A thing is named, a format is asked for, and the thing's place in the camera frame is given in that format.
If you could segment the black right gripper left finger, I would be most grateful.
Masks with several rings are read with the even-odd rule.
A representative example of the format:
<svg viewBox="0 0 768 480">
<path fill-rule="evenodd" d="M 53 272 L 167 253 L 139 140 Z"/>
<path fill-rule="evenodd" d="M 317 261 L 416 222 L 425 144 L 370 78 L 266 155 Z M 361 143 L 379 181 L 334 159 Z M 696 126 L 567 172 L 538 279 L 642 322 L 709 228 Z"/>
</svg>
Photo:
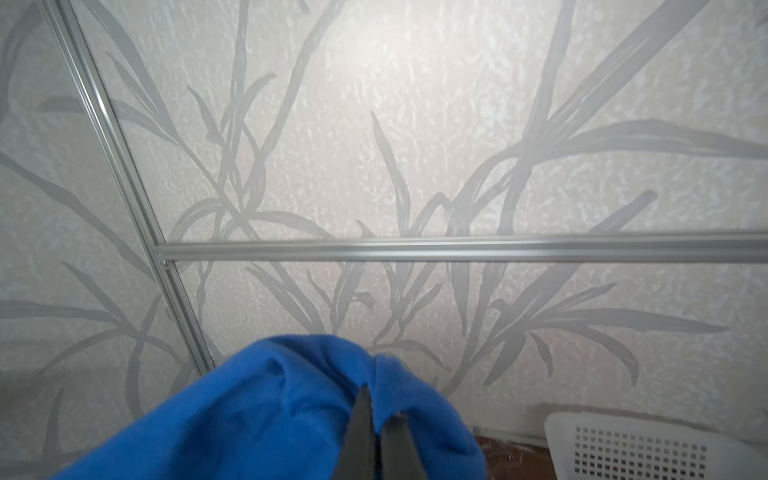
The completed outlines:
<svg viewBox="0 0 768 480">
<path fill-rule="evenodd" d="M 374 480 L 377 437 L 370 391 L 363 385 L 355 399 L 332 480 Z"/>
</svg>

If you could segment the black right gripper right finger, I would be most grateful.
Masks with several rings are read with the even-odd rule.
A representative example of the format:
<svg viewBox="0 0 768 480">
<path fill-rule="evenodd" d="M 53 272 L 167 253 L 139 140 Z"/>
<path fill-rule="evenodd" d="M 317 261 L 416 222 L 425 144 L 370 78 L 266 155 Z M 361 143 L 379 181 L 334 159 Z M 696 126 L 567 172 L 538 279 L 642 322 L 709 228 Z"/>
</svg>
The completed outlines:
<svg viewBox="0 0 768 480">
<path fill-rule="evenodd" d="M 383 480 L 428 479 L 404 413 L 384 423 L 380 433 L 380 458 Z"/>
</svg>

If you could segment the white plastic laundry basket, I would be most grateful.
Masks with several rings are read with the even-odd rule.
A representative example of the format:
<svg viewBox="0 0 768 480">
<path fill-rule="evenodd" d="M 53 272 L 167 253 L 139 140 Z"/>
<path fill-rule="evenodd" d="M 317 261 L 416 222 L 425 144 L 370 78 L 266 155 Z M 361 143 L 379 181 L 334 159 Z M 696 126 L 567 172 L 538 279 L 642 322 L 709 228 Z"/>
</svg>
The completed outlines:
<svg viewBox="0 0 768 480">
<path fill-rule="evenodd" d="M 559 479 L 765 479 L 767 458 L 730 437 L 664 422 L 554 413 L 545 434 Z"/>
</svg>

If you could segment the aluminium enclosure frame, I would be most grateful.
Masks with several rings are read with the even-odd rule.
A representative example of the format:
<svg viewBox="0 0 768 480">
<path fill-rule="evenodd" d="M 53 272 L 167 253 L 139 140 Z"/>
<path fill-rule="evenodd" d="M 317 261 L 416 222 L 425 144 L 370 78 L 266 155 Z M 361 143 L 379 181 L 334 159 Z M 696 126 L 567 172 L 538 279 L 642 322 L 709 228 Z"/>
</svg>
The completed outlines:
<svg viewBox="0 0 768 480">
<path fill-rule="evenodd" d="M 629 265 L 767 259 L 762 1 L 46 1 L 198 364 L 330 334 L 446 390 L 729 319 Z"/>
</svg>

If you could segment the blue printed t shirt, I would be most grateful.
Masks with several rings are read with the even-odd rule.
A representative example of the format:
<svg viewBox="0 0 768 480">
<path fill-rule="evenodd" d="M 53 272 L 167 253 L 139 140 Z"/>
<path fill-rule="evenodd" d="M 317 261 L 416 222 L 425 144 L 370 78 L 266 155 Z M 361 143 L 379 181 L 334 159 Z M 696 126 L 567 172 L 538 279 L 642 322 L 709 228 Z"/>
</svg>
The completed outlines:
<svg viewBox="0 0 768 480">
<path fill-rule="evenodd" d="M 358 391 L 404 414 L 431 479 L 482 479 L 454 407 L 396 358 L 332 335 L 253 343 L 61 472 L 64 479 L 327 479 Z"/>
</svg>

